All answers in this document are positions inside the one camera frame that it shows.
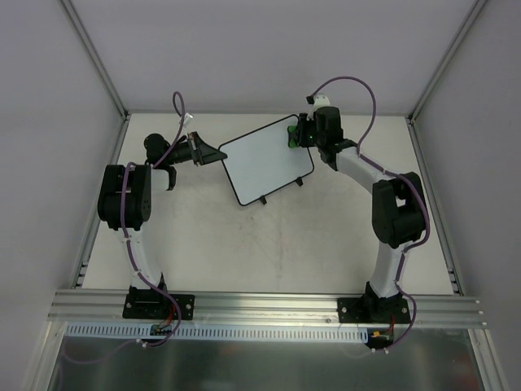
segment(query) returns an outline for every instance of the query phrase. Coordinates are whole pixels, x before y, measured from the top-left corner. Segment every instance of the white table surface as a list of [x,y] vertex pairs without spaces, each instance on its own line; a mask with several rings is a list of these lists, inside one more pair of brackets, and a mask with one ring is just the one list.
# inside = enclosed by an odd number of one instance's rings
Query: white table surface
[[[210,145],[260,128],[281,115],[199,114],[188,130]],[[172,140],[174,114],[133,114],[119,163],[146,159],[144,138]],[[357,141],[367,116],[343,116],[347,138]],[[378,117],[364,152],[389,169],[419,173],[402,117]],[[315,170],[304,186],[291,184],[242,207],[220,162],[176,165],[177,185],[153,200],[150,246],[170,290],[214,292],[361,293],[370,278],[378,240],[371,227],[371,198],[336,173],[312,150]],[[413,294],[452,294],[436,228],[411,252],[403,286]],[[102,222],[84,288],[127,289],[129,267],[114,233]]]

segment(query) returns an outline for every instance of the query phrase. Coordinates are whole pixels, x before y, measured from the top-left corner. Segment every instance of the gray wall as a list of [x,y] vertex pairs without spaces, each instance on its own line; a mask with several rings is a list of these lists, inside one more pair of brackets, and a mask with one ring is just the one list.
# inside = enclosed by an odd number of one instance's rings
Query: gray wall
[[428,169],[462,269],[521,386],[521,2],[492,0],[420,115]]
[[0,389],[66,286],[119,117],[55,0],[0,11]]
[[[474,0],[75,0],[128,109],[295,112],[330,77],[376,91],[406,114]],[[328,94],[370,112],[363,87]]]

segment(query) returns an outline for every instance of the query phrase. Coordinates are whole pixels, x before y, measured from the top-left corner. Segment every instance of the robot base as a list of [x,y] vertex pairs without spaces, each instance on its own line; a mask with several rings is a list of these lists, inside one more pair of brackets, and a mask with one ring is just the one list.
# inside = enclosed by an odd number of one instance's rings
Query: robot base
[[[161,278],[157,288],[167,292],[163,278]],[[192,320],[194,318],[195,296],[177,294],[170,296],[179,304],[181,319]],[[153,289],[130,287],[129,293],[125,298],[123,318],[163,320],[169,316],[171,306],[172,302],[169,299]],[[176,311],[173,315],[173,320],[178,318]]]
[[409,324],[409,304],[401,294],[380,298],[370,284],[361,297],[340,297],[337,299],[337,312],[340,323],[390,323]]

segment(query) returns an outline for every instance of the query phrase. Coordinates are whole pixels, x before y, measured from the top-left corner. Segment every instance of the metal frame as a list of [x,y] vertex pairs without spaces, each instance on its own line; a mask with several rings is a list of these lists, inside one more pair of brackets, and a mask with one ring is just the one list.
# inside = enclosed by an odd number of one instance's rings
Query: metal frame
[[101,78],[103,85],[107,89],[112,102],[116,106],[117,111],[120,113],[121,118],[126,119],[128,112],[125,108],[125,105],[123,104],[120,95],[117,93],[116,87],[114,86],[114,83],[112,83],[112,79],[110,76],[108,76],[105,65],[103,65],[103,61],[99,57],[98,51],[94,47],[94,43],[92,43],[90,35],[87,33],[87,30],[83,25],[83,22],[81,21],[81,18],[78,15],[76,8],[74,7],[72,0],[59,0],[59,3],[63,8],[63,12],[71,23],[72,29],[74,29],[74,32],[80,39],[80,42],[83,45],[86,54],[89,56],[91,63],[94,65],[96,72]]
[[[129,128],[129,121],[130,116],[127,116],[120,124],[120,129],[116,137],[114,149],[112,150],[111,156],[107,162],[108,165],[116,164],[120,158],[121,148],[123,147],[123,142],[125,141],[125,136],[127,135],[127,129]],[[90,212],[87,232],[85,233],[85,237],[81,242],[81,252],[77,260],[77,268],[71,278],[71,288],[81,288],[81,285],[83,284],[83,277],[85,277],[87,266],[89,265],[90,254],[92,253],[94,241],[96,240],[96,235],[98,234],[99,223],[100,220],[98,216],[97,205],[95,204],[93,210]]]
[[462,25],[454,35],[454,38],[450,42],[449,47],[447,48],[443,57],[441,58],[441,61],[436,66],[436,69],[434,70],[431,78],[429,79],[429,82],[427,83],[425,89],[420,95],[418,102],[414,105],[414,109],[409,116],[413,124],[418,118],[423,107],[427,103],[429,97],[432,94],[432,91],[434,91],[434,89],[438,85],[438,82],[445,74],[447,67],[450,65],[452,59],[458,52],[458,49],[465,40],[466,35],[469,33],[469,31],[471,31],[472,26],[478,19],[479,15],[481,14],[481,11],[484,9],[487,3],[488,0],[475,0],[471,10],[468,12],[468,14],[466,14],[466,17],[463,20]]
[[416,160],[418,161],[418,167],[420,168],[420,173],[422,175],[423,187],[425,188],[425,192],[427,193],[427,198],[431,206],[432,219],[434,220],[434,224],[438,232],[438,237],[440,238],[441,251],[444,255],[445,262],[447,263],[447,270],[451,276],[453,290],[455,293],[463,295],[465,292],[465,284],[463,283],[462,274],[460,272],[458,263],[454,261],[453,252],[451,250],[453,246],[449,241],[447,231],[444,227],[443,218],[441,217],[440,208],[436,200],[434,187],[432,186],[431,176],[429,175],[429,170],[427,168],[427,162],[425,161],[425,157],[418,140],[418,131],[410,120],[406,121],[407,127],[409,129],[409,136],[413,144],[414,153],[416,154]]
[[[336,300],[359,295],[189,292],[195,295],[195,324],[338,327]],[[103,289],[58,290],[49,320],[135,322],[121,317],[127,292]],[[418,328],[487,327],[475,297],[418,296]],[[374,324],[356,323],[358,327]]]
[[[409,134],[423,177],[426,193],[430,200],[433,220],[438,230],[449,273],[453,275],[454,291],[461,295],[465,292],[465,286],[458,264],[453,259],[450,238],[445,232],[443,219],[436,203],[427,164],[418,141],[415,121],[487,2],[488,0],[475,0],[473,7],[462,22],[443,58],[436,66],[414,110],[410,113],[408,121]],[[103,61],[94,47],[72,0],[59,0],[59,3],[122,117],[120,133],[110,159],[110,163],[116,163],[129,124],[129,112],[121,101],[116,87],[108,75]],[[37,351],[36,365],[33,365],[29,370],[28,389],[47,389],[53,376],[53,367],[58,357],[59,347],[68,322],[128,322],[121,317],[126,291],[79,288],[81,286],[81,273],[88,266],[88,260],[94,246],[98,228],[99,219],[94,210],[90,216],[89,228],[82,244],[77,272],[72,283],[72,287],[78,289],[57,291],[50,309],[46,332]],[[354,297],[354,295],[282,295],[268,293],[195,292],[194,294],[196,295],[194,324],[240,325],[246,327],[250,325],[340,327],[341,324],[338,323],[336,313],[336,299],[339,296]],[[496,355],[489,331],[487,330],[483,311],[479,306],[479,300],[476,300],[474,297],[459,295],[451,297],[421,296],[416,297],[416,299],[418,302],[418,317],[415,327],[468,330],[485,389],[494,391],[508,390],[501,368],[497,365]],[[359,324],[357,326],[366,327],[368,325]]]
[[509,391],[505,374],[498,365],[496,350],[493,347],[489,330],[469,330],[474,356],[487,391]]

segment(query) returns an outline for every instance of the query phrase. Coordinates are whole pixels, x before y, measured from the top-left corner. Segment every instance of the white tablet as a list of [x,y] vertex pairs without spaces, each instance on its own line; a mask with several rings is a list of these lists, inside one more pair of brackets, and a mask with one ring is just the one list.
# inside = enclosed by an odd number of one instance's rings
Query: white tablet
[[269,193],[313,172],[309,149],[287,146],[287,128],[297,121],[297,116],[288,116],[219,147],[228,155],[222,164],[242,206],[265,203]]

